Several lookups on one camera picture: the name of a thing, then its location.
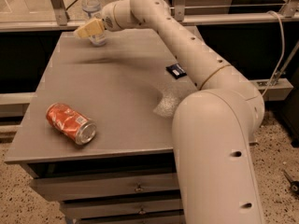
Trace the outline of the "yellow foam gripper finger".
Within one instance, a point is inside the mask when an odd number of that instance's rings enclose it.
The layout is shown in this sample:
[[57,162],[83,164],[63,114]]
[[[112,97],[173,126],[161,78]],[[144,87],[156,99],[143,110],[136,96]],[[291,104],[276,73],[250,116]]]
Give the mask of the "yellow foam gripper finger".
[[85,24],[79,26],[74,31],[74,36],[78,38],[87,38],[92,35],[101,35],[105,31],[104,24],[97,18],[88,20]]

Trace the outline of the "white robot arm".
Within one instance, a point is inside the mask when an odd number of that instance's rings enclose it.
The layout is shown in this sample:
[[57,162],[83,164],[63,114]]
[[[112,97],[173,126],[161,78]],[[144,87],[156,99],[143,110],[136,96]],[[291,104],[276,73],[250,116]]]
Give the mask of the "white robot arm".
[[150,28],[195,84],[172,124],[186,224],[265,224],[249,151],[263,121],[259,90],[172,18],[164,0],[119,0],[80,26],[80,38],[105,30]]

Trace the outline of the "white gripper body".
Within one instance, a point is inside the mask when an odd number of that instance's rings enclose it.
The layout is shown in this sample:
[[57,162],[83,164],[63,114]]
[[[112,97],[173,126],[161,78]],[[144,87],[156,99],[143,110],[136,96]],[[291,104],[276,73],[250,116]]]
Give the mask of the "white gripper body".
[[121,28],[117,24],[115,19],[114,8],[116,7],[116,3],[109,3],[102,8],[101,17],[103,24],[105,25],[106,29],[111,32],[119,31]]

